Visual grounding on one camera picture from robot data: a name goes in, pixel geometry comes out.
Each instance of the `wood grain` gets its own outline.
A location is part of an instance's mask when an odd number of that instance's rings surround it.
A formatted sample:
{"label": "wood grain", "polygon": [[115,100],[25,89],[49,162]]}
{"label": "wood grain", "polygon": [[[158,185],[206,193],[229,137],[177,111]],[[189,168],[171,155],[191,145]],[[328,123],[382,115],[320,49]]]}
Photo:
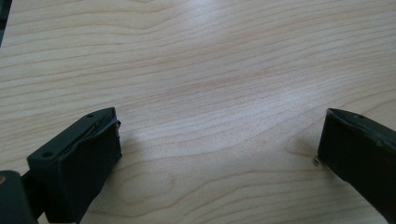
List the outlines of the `wood grain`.
{"label": "wood grain", "polygon": [[14,1],[0,169],[115,106],[123,157],[82,223],[385,223],[312,158],[328,107],[396,130],[395,71],[393,0]]}

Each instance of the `light wood surface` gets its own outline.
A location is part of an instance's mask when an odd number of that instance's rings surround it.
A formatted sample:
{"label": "light wood surface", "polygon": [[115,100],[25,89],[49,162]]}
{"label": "light wood surface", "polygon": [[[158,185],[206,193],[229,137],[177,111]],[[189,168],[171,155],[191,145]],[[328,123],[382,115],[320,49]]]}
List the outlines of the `light wood surface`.
{"label": "light wood surface", "polygon": [[14,0],[0,169],[109,106],[123,157],[82,223],[386,223],[312,159],[328,107],[396,130],[396,2]]}

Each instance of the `wooden table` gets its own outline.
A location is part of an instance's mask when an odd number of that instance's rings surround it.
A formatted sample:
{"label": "wooden table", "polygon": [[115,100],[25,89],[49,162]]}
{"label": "wooden table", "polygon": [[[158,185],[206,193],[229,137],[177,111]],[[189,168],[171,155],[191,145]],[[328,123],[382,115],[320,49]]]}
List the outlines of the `wooden table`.
{"label": "wooden table", "polygon": [[116,107],[123,157],[82,223],[386,223],[312,159],[328,107],[396,129],[396,2],[14,0],[0,106],[20,173]]}

